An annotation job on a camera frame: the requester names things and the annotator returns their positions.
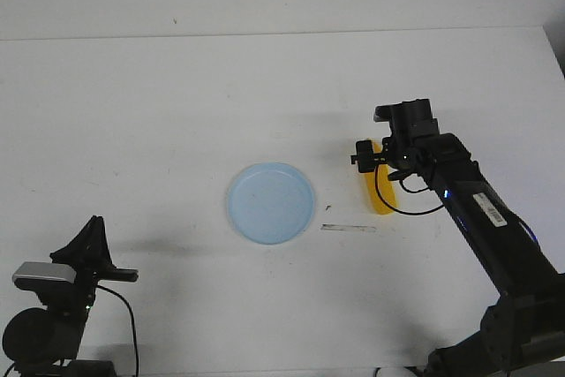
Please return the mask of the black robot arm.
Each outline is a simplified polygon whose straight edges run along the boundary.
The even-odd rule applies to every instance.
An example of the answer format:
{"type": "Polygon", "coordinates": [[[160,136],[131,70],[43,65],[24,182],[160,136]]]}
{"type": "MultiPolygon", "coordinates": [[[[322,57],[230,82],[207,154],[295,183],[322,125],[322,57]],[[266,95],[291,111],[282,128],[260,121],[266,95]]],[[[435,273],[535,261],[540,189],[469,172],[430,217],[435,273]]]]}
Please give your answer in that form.
{"type": "Polygon", "coordinates": [[[531,229],[482,175],[460,139],[442,133],[430,102],[376,107],[390,135],[374,152],[359,140],[351,157],[361,173],[387,164],[391,181],[416,174],[435,192],[500,297],[486,309],[477,333],[433,351],[421,376],[489,376],[564,355],[564,276],[541,251],[531,229]]]}
{"type": "Polygon", "coordinates": [[[118,268],[109,252],[104,219],[92,216],[68,245],[52,252],[49,262],[25,261],[12,275],[15,287],[31,291],[40,307],[16,314],[5,327],[2,348],[12,361],[4,373],[20,376],[115,376],[110,360],[78,359],[89,313],[98,290],[120,299],[128,310],[139,375],[139,346],[130,303],[101,281],[135,283],[136,269],[118,268]]]}

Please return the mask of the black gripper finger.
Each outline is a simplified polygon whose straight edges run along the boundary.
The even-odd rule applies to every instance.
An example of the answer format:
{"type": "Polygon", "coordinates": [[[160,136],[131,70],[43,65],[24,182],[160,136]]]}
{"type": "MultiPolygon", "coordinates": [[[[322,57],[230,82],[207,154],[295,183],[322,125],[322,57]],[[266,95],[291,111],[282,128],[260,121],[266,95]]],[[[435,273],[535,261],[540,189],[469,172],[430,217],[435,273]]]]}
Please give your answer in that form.
{"type": "Polygon", "coordinates": [[[49,254],[54,263],[93,266],[100,260],[100,217],[93,215],[67,245],[49,254]]]}
{"type": "Polygon", "coordinates": [[[97,267],[99,270],[116,269],[109,251],[105,222],[102,216],[97,217],[97,232],[98,232],[98,260],[97,267]]]}
{"type": "Polygon", "coordinates": [[[375,170],[375,153],[369,139],[359,140],[355,144],[356,153],[350,157],[350,163],[356,165],[359,173],[371,173],[375,170]]]}

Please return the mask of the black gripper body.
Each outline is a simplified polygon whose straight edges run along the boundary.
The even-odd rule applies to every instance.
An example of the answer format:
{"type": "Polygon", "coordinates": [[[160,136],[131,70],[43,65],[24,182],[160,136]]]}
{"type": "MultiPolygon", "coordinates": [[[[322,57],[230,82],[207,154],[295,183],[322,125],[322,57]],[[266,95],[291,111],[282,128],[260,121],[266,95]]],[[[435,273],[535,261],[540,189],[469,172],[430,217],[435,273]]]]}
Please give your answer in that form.
{"type": "Polygon", "coordinates": [[[39,299],[49,311],[74,320],[87,319],[96,299],[95,293],[99,282],[135,283],[139,278],[137,269],[127,268],[110,270],[85,268],[76,272],[74,284],[67,284],[65,287],[44,286],[39,290],[39,299]]]}
{"type": "Polygon", "coordinates": [[[381,105],[375,108],[375,122],[388,122],[391,134],[382,139],[382,161],[395,171],[389,181],[400,181],[416,172],[418,148],[416,140],[439,134],[428,99],[381,105]]]}

